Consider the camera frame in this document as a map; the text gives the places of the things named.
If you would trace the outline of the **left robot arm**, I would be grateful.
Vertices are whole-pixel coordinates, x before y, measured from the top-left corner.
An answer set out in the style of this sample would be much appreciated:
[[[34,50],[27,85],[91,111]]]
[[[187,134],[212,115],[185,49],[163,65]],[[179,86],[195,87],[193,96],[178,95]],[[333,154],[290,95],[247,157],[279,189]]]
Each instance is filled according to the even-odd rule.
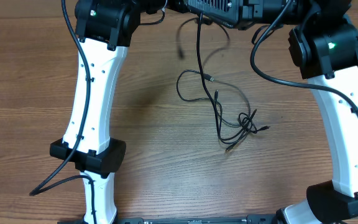
[[[86,212],[78,223],[116,223],[114,174],[126,151],[109,134],[117,78],[140,15],[164,10],[166,1],[78,1],[75,44],[78,79],[70,123],[50,155],[72,162],[85,186]]]

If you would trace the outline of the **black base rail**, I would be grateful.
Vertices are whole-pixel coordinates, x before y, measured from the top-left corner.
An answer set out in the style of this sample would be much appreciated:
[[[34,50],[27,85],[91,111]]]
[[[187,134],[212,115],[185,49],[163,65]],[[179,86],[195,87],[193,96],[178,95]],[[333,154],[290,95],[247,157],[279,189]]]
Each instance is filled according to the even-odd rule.
[[[246,217],[219,218],[164,218],[143,219],[115,218],[112,224],[284,224],[285,221],[273,214],[248,215]]]

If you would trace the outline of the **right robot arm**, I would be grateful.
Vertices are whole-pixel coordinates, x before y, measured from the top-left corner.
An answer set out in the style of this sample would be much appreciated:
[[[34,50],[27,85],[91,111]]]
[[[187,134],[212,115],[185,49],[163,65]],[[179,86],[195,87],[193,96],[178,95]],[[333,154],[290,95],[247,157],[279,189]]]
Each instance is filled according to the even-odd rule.
[[[190,12],[239,30],[254,24],[258,48],[282,25],[323,118],[333,177],[307,188],[304,201],[279,209],[269,223],[344,223],[358,217],[358,30],[350,1],[187,1]]]

